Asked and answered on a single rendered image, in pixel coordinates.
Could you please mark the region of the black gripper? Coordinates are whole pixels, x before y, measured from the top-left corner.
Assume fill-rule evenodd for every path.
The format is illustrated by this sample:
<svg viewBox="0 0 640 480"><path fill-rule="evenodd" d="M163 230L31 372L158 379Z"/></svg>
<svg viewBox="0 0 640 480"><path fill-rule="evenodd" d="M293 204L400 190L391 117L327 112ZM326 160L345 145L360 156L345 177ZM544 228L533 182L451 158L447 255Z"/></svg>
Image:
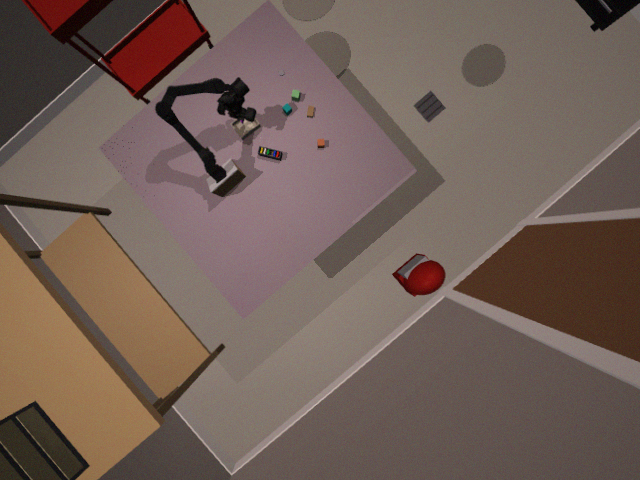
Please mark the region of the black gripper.
<svg viewBox="0 0 640 480"><path fill-rule="evenodd" d="M255 115L256 115L255 109L249 108L249 107L247 108L247 110L245 108L241 109L239 104L238 104L239 101L238 100L236 100L236 101L237 101L237 105L236 105L236 107L234 109L229 109L229 108L227 108L226 105L224 107L222 107L219 104L218 113L220 115L224 115L225 116L226 115L225 112L227 110L228 111L227 114L229 115L230 118L237 119L237 120L240 120L240 121L244 121L244 119L245 119L246 121L253 122L254 119L255 119Z"/></svg>

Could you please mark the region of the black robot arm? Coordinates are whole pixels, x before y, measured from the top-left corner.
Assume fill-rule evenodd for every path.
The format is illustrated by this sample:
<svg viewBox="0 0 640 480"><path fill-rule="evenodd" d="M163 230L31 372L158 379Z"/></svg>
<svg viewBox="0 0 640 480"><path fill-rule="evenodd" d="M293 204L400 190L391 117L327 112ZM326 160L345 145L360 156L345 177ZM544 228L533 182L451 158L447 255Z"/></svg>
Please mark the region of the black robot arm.
<svg viewBox="0 0 640 480"><path fill-rule="evenodd" d="M225 84L224 81L219 78L212 78L201 83L176 85L174 87L170 86L162 101L156 104L157 115L170 124L187 141L187 143L198 152L199 156L203 160L206 172L216 181L216 183L226 177L226 170L218 164L215 164L215 156L209 150L209 147L205 148L199 144L199 142L177 119L171 107L176 96L198 93L223 93L218 99L218 103L222 107L226 105L227 108L234 109L237 105L236 100L238 100L238 104L242 109L241 105L244 102L243 96L249 91L248 87L244 83L245 82L240 77L238 77L231 85Z"/></svg>

